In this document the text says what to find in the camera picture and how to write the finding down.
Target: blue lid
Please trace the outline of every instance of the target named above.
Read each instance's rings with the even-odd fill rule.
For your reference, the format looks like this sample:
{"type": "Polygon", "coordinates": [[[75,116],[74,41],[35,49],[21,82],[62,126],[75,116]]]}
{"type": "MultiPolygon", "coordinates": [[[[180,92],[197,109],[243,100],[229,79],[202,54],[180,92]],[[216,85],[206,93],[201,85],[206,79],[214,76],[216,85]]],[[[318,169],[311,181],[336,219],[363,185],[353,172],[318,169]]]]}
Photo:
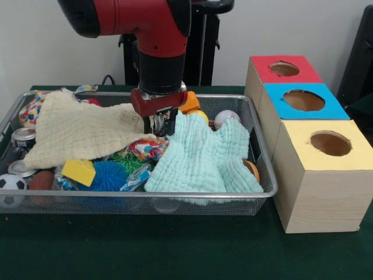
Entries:
{"type": "Polygon", "coordinates": [[[264,85],[277,114],[284,120],[349,120],[333,93],[323,83],[282,83],[264,85]],[[302,111],[291,107],[284,95],[294,90],[311,92],[324,100],[325,106],[318,111],[302,111]]]}

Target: wooden box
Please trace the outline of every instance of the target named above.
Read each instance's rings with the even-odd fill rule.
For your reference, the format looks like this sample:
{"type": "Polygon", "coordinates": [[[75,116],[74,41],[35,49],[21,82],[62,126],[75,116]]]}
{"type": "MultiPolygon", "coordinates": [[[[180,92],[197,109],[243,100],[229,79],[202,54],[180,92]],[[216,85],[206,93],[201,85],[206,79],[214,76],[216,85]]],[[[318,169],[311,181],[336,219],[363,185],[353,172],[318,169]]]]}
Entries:
{"type": "Polygon", "coordinates": [[[359,229],[373,197],[373,149],[354,121],[282,121],[273,167],[286,233],[359,229]]]}
{"type": "Polygon", "coordinates": [[[265,84],[258,110],[269,157],[283,120],[349,120],[323,83],[265,84]]]}
{"type": "Polygon", "coordinates": [[[245,95],[252,99],[257,110],[265,83],[322,83],[322,80],[301,55],[251,57],[245,95]]]}

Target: tin can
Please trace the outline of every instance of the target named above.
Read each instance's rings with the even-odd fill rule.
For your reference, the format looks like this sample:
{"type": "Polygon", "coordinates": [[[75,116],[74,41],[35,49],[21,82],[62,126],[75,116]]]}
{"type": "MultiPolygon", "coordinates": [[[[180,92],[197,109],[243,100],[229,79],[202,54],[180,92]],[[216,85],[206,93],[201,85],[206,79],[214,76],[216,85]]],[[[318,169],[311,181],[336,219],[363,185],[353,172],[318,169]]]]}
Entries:
{"type": "Polygon", "coordinates": [[[26,181],[27,185],[29,185],[37,173],[37,169],[26,168],[24,161],[21,159],[9,165],[8,173],[21,176],[26,181]]]}
{"type": "Polygon", "coordinates": [[[29,151],[36,143],[35,138],[35,129],[27,127],[19,128],[12,134],[12,145],[15,148],[22,148],[29,151]]]}
{"type": "Polygon", "coordinates": [[[24,157],[27,155],[29,152],[28,150],[21,148],[21,147],[16,147],[14,148],[14,151],[17,153],[19,159],[24,159],[24,157]]]}

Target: light blue towel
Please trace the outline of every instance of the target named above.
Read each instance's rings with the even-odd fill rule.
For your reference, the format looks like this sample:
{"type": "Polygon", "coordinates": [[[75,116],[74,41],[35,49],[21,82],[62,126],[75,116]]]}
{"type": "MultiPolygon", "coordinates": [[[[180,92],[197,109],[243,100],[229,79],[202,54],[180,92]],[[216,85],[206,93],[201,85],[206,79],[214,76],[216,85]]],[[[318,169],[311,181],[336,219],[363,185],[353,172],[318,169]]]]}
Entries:
{"type": "Polygon", "coordinates": [[[213,132],[200,115],[179,112],[175,133],[169,139],[168,149],[145,185],[146,191],[263,192],[243,165],[242,160],[248,155],[249,132],[237,120],[228,119],[213,132]]]}

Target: metal mesh tray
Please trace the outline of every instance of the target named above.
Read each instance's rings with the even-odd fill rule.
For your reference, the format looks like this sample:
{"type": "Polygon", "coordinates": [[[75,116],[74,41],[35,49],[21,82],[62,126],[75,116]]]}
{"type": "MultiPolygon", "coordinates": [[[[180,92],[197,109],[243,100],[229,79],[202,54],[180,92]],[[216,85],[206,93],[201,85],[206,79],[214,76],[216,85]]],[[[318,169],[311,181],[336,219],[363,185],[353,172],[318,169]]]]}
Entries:
{"type": "MultiPolygon", "coordinates": [[[[94,97],[108,107],[130,103],[129,93],[81,93],[80,99],[94,97]]],[[[0,174],[17,160],[10,145],[11,134],[20,128],[19,111],[32,101],[34,93],[25,93],[15,101],[0,124],[0,174]]],[[[198,99],[210,120],[223,110],[235,111],[250,132],[248,160],[254,162],[261,176],[263,193],[178,193],[178,192],[87,192],[1,190],[0,199],[18,196],[22,203],[13,208],[0,207],[0,213],[17,214],[175,214],[175,215],[252,215],[265,200],[277,192],[273,168],[265,147],[259,121],[251,100],[241,95],[201,95],[198,99]],[[198,203],[185,202],[193,200],[198,203]]]]}

